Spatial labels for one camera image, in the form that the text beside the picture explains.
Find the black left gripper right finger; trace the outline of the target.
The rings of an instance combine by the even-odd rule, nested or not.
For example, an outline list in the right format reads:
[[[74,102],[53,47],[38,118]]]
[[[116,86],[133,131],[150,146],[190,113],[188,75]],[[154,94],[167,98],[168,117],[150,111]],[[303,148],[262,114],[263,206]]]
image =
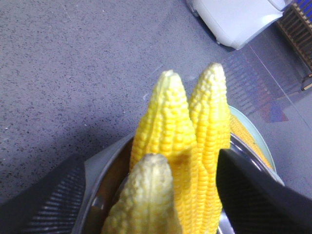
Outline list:
[[[236,234],[310,234],[312,201],[232,150],[221,150],[216,184]]]

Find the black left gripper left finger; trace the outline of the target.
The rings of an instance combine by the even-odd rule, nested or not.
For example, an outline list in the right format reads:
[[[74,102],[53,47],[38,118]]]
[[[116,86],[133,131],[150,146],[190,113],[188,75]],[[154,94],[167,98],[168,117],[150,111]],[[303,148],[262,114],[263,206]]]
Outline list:
[[[86,186],[85,165],[72,155],[37,183],[0,206],[2,234],[69,234]]]

